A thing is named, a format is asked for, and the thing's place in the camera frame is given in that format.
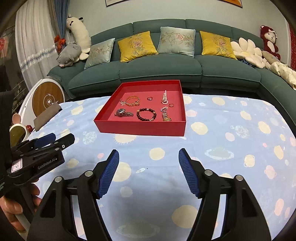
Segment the sofa armrest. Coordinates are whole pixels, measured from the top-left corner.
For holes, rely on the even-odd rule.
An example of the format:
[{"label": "sofa armrest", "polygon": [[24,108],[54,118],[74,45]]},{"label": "sofa armrest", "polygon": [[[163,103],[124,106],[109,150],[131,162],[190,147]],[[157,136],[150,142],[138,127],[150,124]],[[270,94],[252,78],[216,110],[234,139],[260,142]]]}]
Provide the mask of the sofa armrest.
[{"label": "sofa armrest", "polygon": [[64,90],[71,96],[73,95],[69,92],[68,83],[71,79],[73,79],[76,75],[84,71],[85,61],[78,61],[74,63],[70,67],[61,68],[59,66],[53,67],[47,76],[51,76],[55,79],[58,79],[64,88]]}]

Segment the sofa backrest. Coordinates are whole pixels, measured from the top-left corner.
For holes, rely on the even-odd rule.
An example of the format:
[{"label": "sofa backrest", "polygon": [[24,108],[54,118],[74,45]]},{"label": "sofa backrest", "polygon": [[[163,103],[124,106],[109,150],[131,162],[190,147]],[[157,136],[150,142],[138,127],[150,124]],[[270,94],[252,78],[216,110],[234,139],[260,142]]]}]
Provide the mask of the sofa backrest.
[{"label": "sofa backrest", "polygon": [[202,39],[200,37],[200,31],[229,37],[231,41],[236,42],[238,42],[241,37],[246,40],[251,39],[256,44],[256,47],[261,49],[264,48],[263,39],[254,34],[228,25],[196,19],[155,19],[128,23],[92,36],[91,44],[94,45],[105,40],[115,38],[111,61],[117,61],[120,60],[118,41],[134,34],[150,31],[151,39],[157,49],[160,40],[160,27],[195,29],[194,55],[201,55],[202,53]]}]

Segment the red box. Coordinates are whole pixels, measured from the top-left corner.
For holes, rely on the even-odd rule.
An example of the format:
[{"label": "red box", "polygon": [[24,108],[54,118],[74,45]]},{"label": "red box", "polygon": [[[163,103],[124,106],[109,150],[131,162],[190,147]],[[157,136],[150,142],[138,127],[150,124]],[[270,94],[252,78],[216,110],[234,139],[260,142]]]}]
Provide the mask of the red box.
[{"label": "red box", "polygon": [[[167,99],[173,107],[168,107],[167,115],[172,121],[163,121],[160,109],[164,91],[167,91]],[[120,100],[136,95],[140,98],[139,106],[121,106]],[[114,116],[116,111],[124,108],[126,112],[132,112],[132,117]],[[141,121],[137,118],[137,110],[141,108],[153,109],[157,116],[154,121]],[[141,117],[150,119],[153,114],[142,111]],[[147,136],[184,136],[186,117],[183,94],[179,80],[150,80],[122,83],[110,97],[101,111],[95,117],[94,122],[100,132]]]}]

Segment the hand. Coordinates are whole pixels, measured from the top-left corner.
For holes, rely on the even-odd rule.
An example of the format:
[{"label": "hand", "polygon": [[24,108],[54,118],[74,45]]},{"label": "hand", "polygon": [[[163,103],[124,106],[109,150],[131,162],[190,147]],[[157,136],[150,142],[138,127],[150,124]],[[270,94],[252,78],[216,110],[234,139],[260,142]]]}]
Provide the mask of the hand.
[{"label": "hand", "polygon": [[[40,194],[39,188],[35,184],[30,185],[30,191],[32,194],[32,200],[36,207],[38,207],[41,203],[41,198],[37,197]],[[16,228],[18,231],[24,231],[24,227],[16,218],[15,214],[22,214],[23,209],[22,206],[11,199],[6,198],[5,196],[0,198],[0,207],[2,208],[5,216],[7,217],[8,221],[11,223],[12,226]]]}]

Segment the red curtain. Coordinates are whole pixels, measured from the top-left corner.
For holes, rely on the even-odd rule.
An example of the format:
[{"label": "red curtain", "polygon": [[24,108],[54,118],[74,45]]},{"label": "red curtain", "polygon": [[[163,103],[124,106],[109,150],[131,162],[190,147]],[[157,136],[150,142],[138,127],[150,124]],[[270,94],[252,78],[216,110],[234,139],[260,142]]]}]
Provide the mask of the red curtain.
[{"label": "red curtain", "polygon": [[293,29],[290,27],[291,34],[291,67],[296,69],[296,36]]}]

